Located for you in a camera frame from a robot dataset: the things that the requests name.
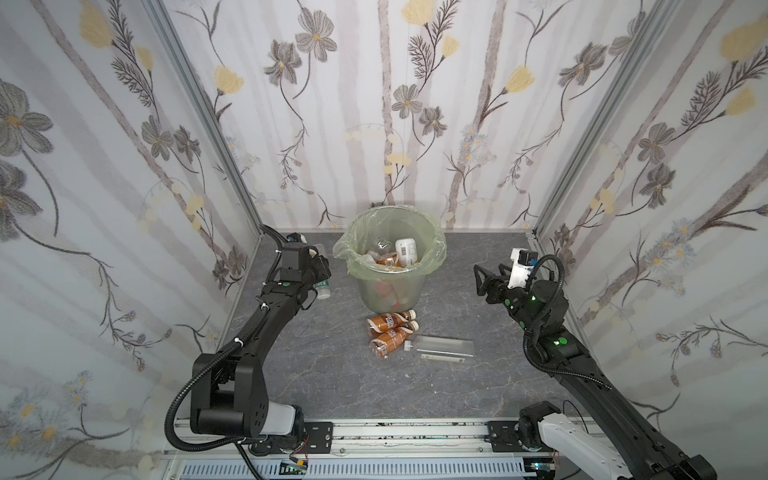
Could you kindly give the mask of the small bottle pink label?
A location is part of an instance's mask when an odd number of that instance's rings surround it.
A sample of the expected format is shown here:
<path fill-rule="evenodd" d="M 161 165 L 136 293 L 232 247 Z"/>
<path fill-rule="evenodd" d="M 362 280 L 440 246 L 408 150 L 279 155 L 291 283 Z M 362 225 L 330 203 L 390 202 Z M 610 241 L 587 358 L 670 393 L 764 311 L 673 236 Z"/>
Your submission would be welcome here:
<path fill-rule="evenodd" d="M 370 250 L 377 255 L 383 256 L 393 251 L 393 244 L 386 238 L 377 237 L 373 241 Z"/>

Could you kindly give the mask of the clear square bottle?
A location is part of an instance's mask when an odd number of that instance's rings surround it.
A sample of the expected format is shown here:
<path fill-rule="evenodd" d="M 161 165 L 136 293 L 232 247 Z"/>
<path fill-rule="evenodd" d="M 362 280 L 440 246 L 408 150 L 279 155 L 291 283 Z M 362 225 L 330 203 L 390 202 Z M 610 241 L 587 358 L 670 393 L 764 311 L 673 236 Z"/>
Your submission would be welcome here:
<path fill-rule="evenodd" d="M 475 357 L 474 343 L 464 339 L 417 335 L 405 340 L 403 347 L 424 360 L 463 363 Z"/>

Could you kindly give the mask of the white label clear bottle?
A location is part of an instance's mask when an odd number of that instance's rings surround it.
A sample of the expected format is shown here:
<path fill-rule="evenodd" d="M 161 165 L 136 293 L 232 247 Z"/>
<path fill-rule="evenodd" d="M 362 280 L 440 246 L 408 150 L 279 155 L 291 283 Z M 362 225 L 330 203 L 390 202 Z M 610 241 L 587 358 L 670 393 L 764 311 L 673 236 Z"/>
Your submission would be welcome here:
<path fill-rule="evenodd" d="M 419 261 L 417 244 L 414 238 L 401 238 L 395 242 L 397 265 L 408 268 Z"/>

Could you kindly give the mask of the clear bottle with crane label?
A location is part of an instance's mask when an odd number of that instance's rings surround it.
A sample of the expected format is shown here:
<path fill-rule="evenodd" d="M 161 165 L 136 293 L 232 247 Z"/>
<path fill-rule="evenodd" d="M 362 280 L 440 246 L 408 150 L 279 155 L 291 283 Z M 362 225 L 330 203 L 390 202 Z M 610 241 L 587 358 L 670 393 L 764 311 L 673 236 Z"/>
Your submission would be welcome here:
<path fill-rule="evenodd" d="M 314 244 L 310 247 L 310 268 L 315 281 L 313 288 L 318 300 L 325 300 L 331 296 L 329 279 L 331 276 L 329 260 L 322 244 Z"/>

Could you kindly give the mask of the red cap water bottle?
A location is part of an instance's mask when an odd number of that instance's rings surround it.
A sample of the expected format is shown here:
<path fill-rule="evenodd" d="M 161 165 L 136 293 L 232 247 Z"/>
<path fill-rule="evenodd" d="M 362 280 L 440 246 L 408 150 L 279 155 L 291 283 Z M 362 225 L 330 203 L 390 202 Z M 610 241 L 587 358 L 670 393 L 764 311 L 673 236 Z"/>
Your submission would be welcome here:
<path fill-rule="evenodd" d="M 360 256 L 360 261 L 365 265 L 376 265 L 377 260 L 371 253 L 366 253 Z"/>

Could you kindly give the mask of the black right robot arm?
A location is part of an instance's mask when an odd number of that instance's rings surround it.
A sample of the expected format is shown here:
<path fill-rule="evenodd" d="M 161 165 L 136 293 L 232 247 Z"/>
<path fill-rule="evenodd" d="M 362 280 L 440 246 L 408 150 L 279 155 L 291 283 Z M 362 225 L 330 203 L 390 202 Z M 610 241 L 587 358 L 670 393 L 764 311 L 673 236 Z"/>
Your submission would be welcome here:
<path fill-rule="evenodd" d="M 644 418 L 607 379 L 588 348 L 564 326 L 568 301 L 564 265 L 555 255 L 536 260 L 522 285 L 512 268 L 497 273 L 476 265 L 476 290 L 489 304 L 504 306 L 522 331 L 522 352 L 540 372 L 560 383 L 582 405 L 608 441 L 574 425 L 561 409 L 543 401 L 522 409 L 512 435 L 528 451 L 563 454 L 593 479 L 714 479 L 701 455 L 688 455 Z"/>

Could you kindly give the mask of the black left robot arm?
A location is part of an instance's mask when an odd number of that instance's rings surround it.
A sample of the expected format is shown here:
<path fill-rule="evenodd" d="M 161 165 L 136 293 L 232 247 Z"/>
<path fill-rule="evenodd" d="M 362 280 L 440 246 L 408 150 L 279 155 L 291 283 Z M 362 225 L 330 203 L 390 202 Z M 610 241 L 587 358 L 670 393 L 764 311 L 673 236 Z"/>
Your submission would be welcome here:
<path fill-rule="evenodd" d="M 316 285 L 331 277 L 328 258 L 299 233 L 263 228 L 276 243 L 255 312 L 214 354 L 201 354 L 190 380 L 171 401 L 164 434 L 176 450 L 201 452 L 260 437 L 303 442 L 297 406 L 269 399 L 264 363 L 287 324 L 318 298 Z"/>

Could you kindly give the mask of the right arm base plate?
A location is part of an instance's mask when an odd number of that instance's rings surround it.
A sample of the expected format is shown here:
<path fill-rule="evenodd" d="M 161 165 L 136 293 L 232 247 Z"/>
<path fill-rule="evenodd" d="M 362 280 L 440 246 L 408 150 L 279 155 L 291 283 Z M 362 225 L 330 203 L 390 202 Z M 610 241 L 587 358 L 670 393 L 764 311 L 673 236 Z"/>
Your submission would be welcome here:
<path fill-rule="evenodd" d="M 486 441 L 494 453 L 553 453 L 538 431 L 538 426 L 528 420 L 489 421 Z"/>

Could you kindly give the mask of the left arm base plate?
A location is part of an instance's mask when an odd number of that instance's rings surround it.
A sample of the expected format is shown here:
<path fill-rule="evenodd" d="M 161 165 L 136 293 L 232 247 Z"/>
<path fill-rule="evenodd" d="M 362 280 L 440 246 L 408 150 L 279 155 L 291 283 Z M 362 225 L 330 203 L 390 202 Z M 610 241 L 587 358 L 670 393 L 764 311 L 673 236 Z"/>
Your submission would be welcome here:
<path fill-rule="evenodd" d="M 329 454 L 332 446 L 332 422 L 306 422 L 289 435 L 268 435 L 248 446 L 257 456 Z"/>

